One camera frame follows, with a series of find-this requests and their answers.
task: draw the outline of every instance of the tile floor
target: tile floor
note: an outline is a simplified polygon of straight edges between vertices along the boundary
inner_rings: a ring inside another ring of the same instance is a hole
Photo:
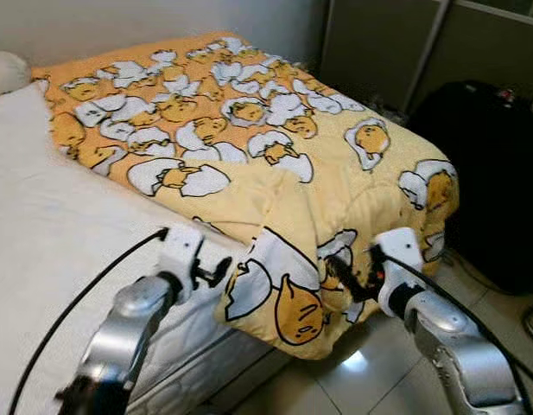
[[[467,269],[485,279],[471,265]],[[519,318],[533,297],[488,290],[456,262],[442,265],[436,281],[470,307],[505,346],[533,370],[533,341]],[[531,391],[533,386],[525,381]],[[292,361],[260,386],[234,415],[450,414],[430,363],[397,319],[382,314],[349,330],[323,361]]]

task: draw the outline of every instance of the yellow comforter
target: yellow comforter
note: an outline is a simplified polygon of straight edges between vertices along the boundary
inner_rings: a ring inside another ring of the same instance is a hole
[[[368,278],[374,235],[414,228],[425,271],[435,270],[458,205],[444,155],[234,34],[33,75],[60,151],[249,246],[221,322],[316,359],[376,308],[352,295]]]

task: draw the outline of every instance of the white pillow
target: white pillow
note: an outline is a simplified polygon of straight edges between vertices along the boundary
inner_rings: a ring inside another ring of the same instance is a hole
[[[9,52],[0,52],[0,95],[10,93],[30,82],[28,63]]]

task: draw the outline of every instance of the black suitcase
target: black suitcase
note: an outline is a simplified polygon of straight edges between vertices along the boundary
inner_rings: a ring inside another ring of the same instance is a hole
[[[513,293],[533,291],[531,102],[475,81],[446,84],[408,128],[439,147],[458,171],[460,209],[449,246]]]

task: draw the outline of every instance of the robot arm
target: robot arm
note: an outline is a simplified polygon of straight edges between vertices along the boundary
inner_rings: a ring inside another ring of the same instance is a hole
[[[126,411],[151,336],[168,310],[185,303],[197,278],[216,286],[232,266],[229,254],[244,248],[219,234],[207,238],[195,227],[172,226],[154,276],[120,290],[111,311],[90,340],[74,381],[57,394],[60,415],[121,415]],[[200,255],[202,247],[206,255]]]
[[[423,261],[414,231],[399,228],[382,233],[375,239],[374,251],[381,253],[372,255],[374,265],[384,272],[365,295],[376,297],[388,316],[404,321],[419,350],[435,366],[454,412],[525,413],[511,368],[500,350],[461,310],[427,290],[411,272],[385,260],[391,256],[420,271]],[[205,238],[195,227],[171,228],[155,276],[140,278],[115,296],[73,383],[59,394],[63,400],[60,414],[123,414],[150,337],[161,319],[172,305],[187,301],[198,284],[196,278],[216,285],[243,252],[242,246],[222,235]]]
[[[421,270],[422,257],[411,229],[382,233],[375,242],[383,254]],[[414,335],[416,346],[435,367],[454,413],[525,413],[508,361],[477,325],[400,265],[385,260],[383,268],[378,303],[388,316],[400,317]]]

